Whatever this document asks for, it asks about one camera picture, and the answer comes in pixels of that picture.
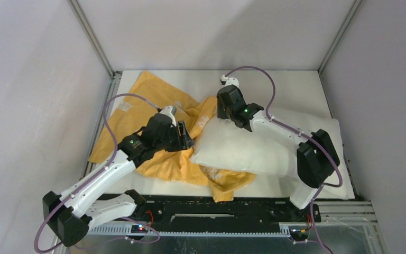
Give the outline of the white pillow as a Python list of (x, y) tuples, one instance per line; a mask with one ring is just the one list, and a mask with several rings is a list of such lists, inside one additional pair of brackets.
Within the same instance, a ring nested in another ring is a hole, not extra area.
[[(354, 199), (354, 190), (343, 158), (343, 142), (339, 122), (306, 113), (279, 108), (271, 109), (284, 123), (309, 133), (327, 131), (340, 158), (342, 174), (340, 188), (324, 187), (319, 198)], [(236, 197), (288, 197), (296, 189), (298, 180), (290, 176), (296, 168), (290, 153), (281, 144), (258, 134), (240, 129), (231, 121), (216, 117), (207, 122), (194, 146), (190, 160), (202, 167), (226, 169), (230, 173), (256, 175), (252, 183), (235, 191)]]

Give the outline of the yellow and blue pillowcase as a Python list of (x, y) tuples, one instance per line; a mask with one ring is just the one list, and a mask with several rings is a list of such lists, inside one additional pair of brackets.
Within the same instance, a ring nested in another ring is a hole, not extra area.
[[(134, 86), (119, 103), (109, 118), (109, 126), (103, 128), (89, 161), (102, 164), (118, 143), (133, 133), (154, 144), (170, 145), (181, 132), (178, 122), (184, 125), (193, 139), (200, 139), (207, 123), (216, 116), (217, 99), (214, 96), (198, 102), (189, 94), (173, 87), (148, 71), (141, 73)], [(187, 150), (168, 152), (160, 149), (154, 156), (137, 167), (145, 177), (167, 182), (181, 182), (207, 186), (215, 202), (234, 199), (234, 191), (253, 182), (256, 175), (212, 166), (200, 166), (191, 161), (196, 152)]]

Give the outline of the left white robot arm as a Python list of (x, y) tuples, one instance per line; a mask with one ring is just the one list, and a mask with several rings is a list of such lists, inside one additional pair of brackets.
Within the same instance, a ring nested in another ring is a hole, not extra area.
[(146, 126), (118, 143), (114, 153), (96, 170), (60, 194), (50, 191), (44, 195), (44, 224), (65, 247), (75, 245), (92, 228), (114, 219), (130, 217), (137, 221), (144, 218), (145, 199), (133, 189), (106, 201), (99, 197), (157, 152), (183, 151), (194, 145), (184, 121), (177, 121), (175, 113), (173, 106), (160, 109)]

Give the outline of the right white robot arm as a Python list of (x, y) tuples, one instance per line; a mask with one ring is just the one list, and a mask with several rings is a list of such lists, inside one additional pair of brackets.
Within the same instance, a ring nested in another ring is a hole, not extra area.
[(340, 159), (329, 133), (323, 129), (305, 133), (268, 115), (264, 107), (245, 102), (237, 85), (222, 83), (217, 92), (217, 117), (229, 120), (238, 128), (258, 134), (283, 145), (296, 163), (290, 176), (298, 180), (286, 207), (289, 219), (302, 220), (307, 206), (324, 186), (326, 179), (338, 170)]

